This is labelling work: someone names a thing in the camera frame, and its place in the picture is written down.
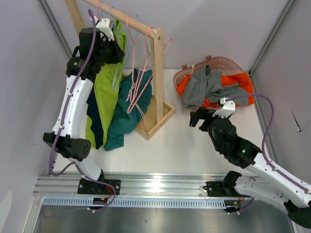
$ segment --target gray cloth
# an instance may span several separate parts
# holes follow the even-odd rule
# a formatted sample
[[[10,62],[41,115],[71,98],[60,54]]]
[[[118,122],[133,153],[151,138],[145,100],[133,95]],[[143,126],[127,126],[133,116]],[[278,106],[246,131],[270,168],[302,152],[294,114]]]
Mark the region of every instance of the gray cloth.
[[[205,89],[207,77],[210,75],[211,68],[203,67],[191,75],[190,80],[181,97],[181,103],[186,108],[201,106],[205,99]]]
[[[207,98],[210,103],[217,103],[223,97],[235,97],[248,94],[238,83],[222,86],[222,71],[211,71],[209,66],[192,74],[182,95],[181,101],[186,108],[201,106]],[[234,100],[236,104],[248,105],[248,98]]]

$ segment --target dark blue cloth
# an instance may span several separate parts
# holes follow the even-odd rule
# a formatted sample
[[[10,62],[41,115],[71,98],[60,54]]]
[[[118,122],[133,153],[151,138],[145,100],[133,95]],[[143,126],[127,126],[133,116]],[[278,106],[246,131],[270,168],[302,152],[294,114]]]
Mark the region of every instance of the dark blue cloth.
[[[99,116],[94,90],[92,90],[89,94],[86,103],[88,104],[86,114],[92,119],[91,130],[94,133],[96,149],[99,149],[103,145],[104,131],[101,118]]]

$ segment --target wooden base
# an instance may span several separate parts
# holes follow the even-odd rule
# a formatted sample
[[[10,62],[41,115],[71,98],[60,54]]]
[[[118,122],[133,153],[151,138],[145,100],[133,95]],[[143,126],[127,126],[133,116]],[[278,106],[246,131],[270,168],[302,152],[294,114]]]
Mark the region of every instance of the wooden base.
[[[163,118],[157,123],[156,122],[156,100],[152,95],[151,102],[148,106],[145,114],[146,124],[144,126],[144,120],[142,119],[136,127],[136,131],[149,140],[159,129],[174,115],[176,109],[173,105],[163,102]]]

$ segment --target orange cloth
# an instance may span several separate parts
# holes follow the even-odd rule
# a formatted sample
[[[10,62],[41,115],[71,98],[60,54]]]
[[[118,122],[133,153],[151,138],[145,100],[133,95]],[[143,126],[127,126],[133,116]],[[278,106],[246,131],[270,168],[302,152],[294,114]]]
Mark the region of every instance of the orange cloth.
[[[180,96],[183,95],[184,90],[186,89],[186,86],[190,80],[191,74],[187,74],[186,77],[180,82],[180,84],[177,85],[177,92]]]
[[[184,90],[186,89],[186,86],[190,80],[191,74],[187,74],[186,77],[177,85],[177,92],[180,96],[183,95]],[[227,85],[233,85],[234,83],[238,83],[239,87],[243,88],[245,91],[247,91],[248,94],[253,93],[253,84],[250,78],[248,77],[248,74],[246,73],[240,73],[235,75],[222,75],[222,86]],[[248,98],[248,104],[254,104],[254,97],[250,96]],[[207,98],[204,99],[204,102],[202,104],[203,107],[219,107],[217,103],[210,103]]]

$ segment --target wooden clothes rack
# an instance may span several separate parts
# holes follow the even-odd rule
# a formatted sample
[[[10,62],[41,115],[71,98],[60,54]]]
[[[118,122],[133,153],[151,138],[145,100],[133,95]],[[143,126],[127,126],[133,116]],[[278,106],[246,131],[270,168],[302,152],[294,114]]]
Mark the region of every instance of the wooden clothes rack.
[[[98,0],[83,0],[86,3],[97,7]],[[65,0],[67,9],[70,13],[73,25],[77,34],[85,27],[76,0]],[[101,10],[108,14],[109,5],[102,3]],[[126,24],[126,14],[111,8],[111,17]],[[143,35],[146,35],[148,26],[129,17],[128,26]],[[160,28],[149,30],[147,36],[151,40],[152,49],[152,72],[153,72],[153,88],[154,95],[152,96],[150,105],[145,114],[146,125],[140,122],[136,127],[136,131],[144,138],[149,140],[175,113],[176,109],[171,104],[163,100],[163,37],[164,32]]]

